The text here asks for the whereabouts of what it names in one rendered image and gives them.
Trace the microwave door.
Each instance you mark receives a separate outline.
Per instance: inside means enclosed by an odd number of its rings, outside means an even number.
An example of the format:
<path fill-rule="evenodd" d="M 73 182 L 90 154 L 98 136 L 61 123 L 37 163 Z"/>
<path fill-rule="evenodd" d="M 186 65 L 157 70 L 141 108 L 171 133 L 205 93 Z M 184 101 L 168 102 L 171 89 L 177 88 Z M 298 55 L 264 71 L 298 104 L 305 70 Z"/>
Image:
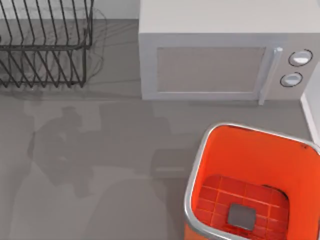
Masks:
<path fill-rule="evenodd" d="M 139 60 L 145 100 L 255 101 L 273 48 L 265 33 L 141 33 Z"/>

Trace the orange bin with metal rim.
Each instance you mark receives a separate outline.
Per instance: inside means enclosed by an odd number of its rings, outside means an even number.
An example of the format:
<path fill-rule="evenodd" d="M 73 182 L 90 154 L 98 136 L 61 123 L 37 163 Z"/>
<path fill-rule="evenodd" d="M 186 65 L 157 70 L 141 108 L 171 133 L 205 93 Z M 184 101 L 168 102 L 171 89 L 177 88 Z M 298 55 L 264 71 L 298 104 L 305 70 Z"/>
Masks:
<path fill-rule="evenodd" d="M 256 210 L 253 231 L 227 223 Z M 239 124 L 209 128 L 184 196 L 183 240 L 320 240 L 320 148 Z"/>

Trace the pale microwave oven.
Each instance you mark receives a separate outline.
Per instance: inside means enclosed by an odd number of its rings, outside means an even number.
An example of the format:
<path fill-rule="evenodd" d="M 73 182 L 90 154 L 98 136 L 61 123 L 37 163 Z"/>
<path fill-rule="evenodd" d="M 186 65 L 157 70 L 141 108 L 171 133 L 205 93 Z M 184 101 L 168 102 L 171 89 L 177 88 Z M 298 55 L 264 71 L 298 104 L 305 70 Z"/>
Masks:
<path fill-rule="evenodd" d="M 320 0 L 141 0 L 140 34 L 274 34 L 283 53 L 265 101 L 299 100 L 320 61 Z M 312 60 L 289 64 L 294 52 Z M 300 73 L 301 83 L 283 87 L 282 76 Z"/>

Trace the grey square block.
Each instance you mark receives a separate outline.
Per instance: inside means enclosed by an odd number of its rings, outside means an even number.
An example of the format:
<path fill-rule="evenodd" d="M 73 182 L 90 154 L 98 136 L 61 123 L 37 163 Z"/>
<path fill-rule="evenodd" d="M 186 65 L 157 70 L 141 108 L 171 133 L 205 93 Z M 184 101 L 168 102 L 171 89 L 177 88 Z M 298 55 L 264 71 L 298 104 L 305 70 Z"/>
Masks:
<path fill-rule="evenodd" d="M 227 215 L 227 223 L 231 226 L 253 231 L 256 223 L 256 210 L 252 207 L 232 203 Z"/>

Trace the small microwave knob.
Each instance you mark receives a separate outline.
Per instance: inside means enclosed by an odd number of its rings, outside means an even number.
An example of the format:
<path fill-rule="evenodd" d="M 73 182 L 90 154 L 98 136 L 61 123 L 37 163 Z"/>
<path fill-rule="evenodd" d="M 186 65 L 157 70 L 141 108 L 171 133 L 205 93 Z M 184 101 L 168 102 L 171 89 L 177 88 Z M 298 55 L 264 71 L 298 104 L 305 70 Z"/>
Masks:
<path fill-rule="evenodd" d="M 294 72 L 282 76 L 280 84 L 285 88 L 292 88 L 301 83 L 303 76 L 299 72 Z"/>

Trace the large microwave knob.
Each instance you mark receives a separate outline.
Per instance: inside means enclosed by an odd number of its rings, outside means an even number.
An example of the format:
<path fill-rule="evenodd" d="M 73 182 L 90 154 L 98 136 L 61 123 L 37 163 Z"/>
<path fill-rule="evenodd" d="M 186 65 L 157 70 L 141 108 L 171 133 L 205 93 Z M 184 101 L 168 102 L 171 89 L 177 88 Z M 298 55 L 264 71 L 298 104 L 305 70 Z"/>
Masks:
<path fill-rule="evenodd" d="M 313 53 L 307 49 L 293 52 L 289 58 L 288 63 L 293 67 L 302 67 L 308 64 L 313 58 Z"/>

